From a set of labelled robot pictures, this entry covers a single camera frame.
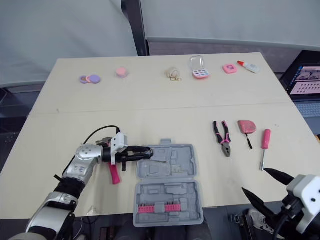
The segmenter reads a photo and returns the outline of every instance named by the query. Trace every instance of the pink square box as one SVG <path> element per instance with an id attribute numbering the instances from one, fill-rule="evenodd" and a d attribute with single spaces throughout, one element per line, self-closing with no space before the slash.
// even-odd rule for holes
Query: pink square box
<path id="1" fill-rule="evenodd" d="M 237 72 L 237 67 L 232 63 L 228 63 L 226 65 L 223 65 L 222 68 L 226 74 L 234 74 Z"/>

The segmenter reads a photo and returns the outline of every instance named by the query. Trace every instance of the pink screwdriver handle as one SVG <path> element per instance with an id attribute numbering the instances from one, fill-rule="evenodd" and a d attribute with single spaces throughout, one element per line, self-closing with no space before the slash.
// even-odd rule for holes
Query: pink screwdriver handle
<path id="1" fill-rule="evenodd" d="M 262 145 L 261 145 L 262 149 L 269 148 L 270 136 L 271 136 L 271 130 L 270 129 L 264 130 L 263 138 L 262 138 Z"/>
<path id="2" fill-rule="evenodd" d="M 118 175 L 117 165 L 111 165 L 111 162 L 108 162 L 108 165 L 109 165 L 109 169 L 112 177 L 112 184 L 116 185 L 120 183 L 120 177 Z"/>

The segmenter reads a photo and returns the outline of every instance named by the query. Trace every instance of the pink screwdriver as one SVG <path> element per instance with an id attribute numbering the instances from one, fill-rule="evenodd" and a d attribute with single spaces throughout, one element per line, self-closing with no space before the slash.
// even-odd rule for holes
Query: pink screwdriver
<path id="1" fill-rule="evenodd" d="M 271 130 L 266 129 L 263 133 L 261 148 L 263 149 L 262 161 L 260 163 L 260 170 L 263 171 L 265 168 L 265 151 L 269 148 Z"/>

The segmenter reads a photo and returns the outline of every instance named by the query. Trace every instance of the pink-handled pliers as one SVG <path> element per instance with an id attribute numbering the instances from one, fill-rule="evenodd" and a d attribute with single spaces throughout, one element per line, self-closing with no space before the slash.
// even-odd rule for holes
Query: pink-handled pliers
<path id="1" fill-rule="evenodd" d="M 230 157 L 231 148 L 229 146 L 229 143 L 231 142 L 231 139 L 230 139 L 230 136 L 229 136 L 229 128 L 228 128 L 228 125 L 227 125 L 226 121 L 222 121 L 222 125 L 223 125 L 224 132 L 225 132 L 225 138 L 224 139 L 222 138 L 221 134 L 219 133 L 218 126 L 217 126 L 217 121 L 213 122 L 213 130 L 214 130 L 214 133 L 216 135 L 216 139 L 217 139 L 218 143 L 222 145 L 222 151 L 224 152 L 224 155 L 226 157 Z"/>

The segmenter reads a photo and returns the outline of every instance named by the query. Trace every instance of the glue bottle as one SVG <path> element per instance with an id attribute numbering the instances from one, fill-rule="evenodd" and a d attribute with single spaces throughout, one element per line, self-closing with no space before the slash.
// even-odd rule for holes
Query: glue bottle
<path id="1" fill-rule="evenodd" d="M 238 64 L 240 64 L 241 66 L 243 66 L 245 69 L 249 70 L 250 72 L 253 72 L 255 74 L 257 74 L 260 71 L 260 68 L 256 65 L 244 62 L 244 61 L 238 61 Z"/>

